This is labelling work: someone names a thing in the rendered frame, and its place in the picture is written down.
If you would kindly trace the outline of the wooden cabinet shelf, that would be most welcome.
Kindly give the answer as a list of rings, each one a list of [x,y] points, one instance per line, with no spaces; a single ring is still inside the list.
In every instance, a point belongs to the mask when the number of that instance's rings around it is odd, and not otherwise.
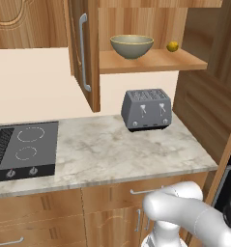
[[[168,70],[201,70],[207,63],[183,49],[169,52],[166,49],[150,49],[144,56],[127,60],[115,51],[100,53],[100,73],[129,73]]]

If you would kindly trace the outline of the grey bowl with yellow rim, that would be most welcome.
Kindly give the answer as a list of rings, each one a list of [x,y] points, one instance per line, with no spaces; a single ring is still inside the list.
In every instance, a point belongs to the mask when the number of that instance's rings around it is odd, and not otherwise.
[[[118,35],[112,37],[110,43],[120,56],[134,60],[145,55],[151,49],[154,39],[140,35]]]

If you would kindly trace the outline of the open wooden cabinet door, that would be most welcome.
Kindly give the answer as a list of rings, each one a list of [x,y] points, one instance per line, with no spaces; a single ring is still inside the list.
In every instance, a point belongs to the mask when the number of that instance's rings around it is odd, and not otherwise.
[[[98,0],[64,0],[71,75],[91,110],[100,112]]]

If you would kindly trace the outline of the tall wooden side cabinet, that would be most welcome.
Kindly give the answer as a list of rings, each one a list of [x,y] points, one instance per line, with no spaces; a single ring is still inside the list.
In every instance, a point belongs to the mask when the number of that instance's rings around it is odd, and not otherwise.
[[[182,48],[204,70],[179,73],[173,111],[214,161],[231,133],[231,0],[219,8],[190,8]]]

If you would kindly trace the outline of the grey toaster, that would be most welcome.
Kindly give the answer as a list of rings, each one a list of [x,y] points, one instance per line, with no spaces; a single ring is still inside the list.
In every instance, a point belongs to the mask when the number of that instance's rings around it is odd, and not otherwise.
[[[130,132],[165,129],[172,123],[171,99],[163,89],[126,91],[121,116]]]

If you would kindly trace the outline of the yellow lemon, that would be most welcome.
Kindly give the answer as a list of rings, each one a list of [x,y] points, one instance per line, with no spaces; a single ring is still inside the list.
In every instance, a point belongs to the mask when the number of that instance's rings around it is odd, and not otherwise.
[[[179,48],[179,44],[176,41],[171,41],[167,46],[166,46],[167,50],[169,52],[175,52],[178,50]]]

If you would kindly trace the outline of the black hob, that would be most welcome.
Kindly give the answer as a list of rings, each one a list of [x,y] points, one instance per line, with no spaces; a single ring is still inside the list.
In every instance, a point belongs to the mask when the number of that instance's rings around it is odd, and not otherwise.
[[[58,122],[0,125],[0,181],[53,176]]]

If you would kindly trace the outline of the wooden base cupboard door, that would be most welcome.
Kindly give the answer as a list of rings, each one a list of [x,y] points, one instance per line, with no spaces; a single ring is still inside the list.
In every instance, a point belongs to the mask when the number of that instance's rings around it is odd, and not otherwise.
[[[87,247],[139,247],[139,232],[135,232],[139,206],[87,213],[85,230]]]
[[[148,218],[146,213],[143,213],[142,218],[142,226],[141,226],[141,236],[140,236],[140,243],[143,244],[146,240],[150,232],[154,227],[154,222]]]

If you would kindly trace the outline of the wide wooden drawer front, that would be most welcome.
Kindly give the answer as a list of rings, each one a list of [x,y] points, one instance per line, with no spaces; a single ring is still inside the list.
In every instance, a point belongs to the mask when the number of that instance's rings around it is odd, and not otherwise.
[[[80,190],[0,199],[0,247],[86,247]]]

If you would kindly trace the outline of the black built-in oven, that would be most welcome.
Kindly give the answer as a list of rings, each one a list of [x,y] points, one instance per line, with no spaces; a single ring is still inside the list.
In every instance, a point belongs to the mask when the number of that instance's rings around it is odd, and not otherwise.
[[[231,199],[231,158],[228,161],[227,167],[223,173],[222,179],[218,186],[212,206],[220,212],[223,212],[224,207]]]

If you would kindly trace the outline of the closed wooden wall cabinet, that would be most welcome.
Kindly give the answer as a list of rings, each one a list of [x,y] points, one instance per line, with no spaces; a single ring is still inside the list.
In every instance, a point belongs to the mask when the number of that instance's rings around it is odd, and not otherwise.
[[[0,0],[0,49],[66,46],[64,0]]]

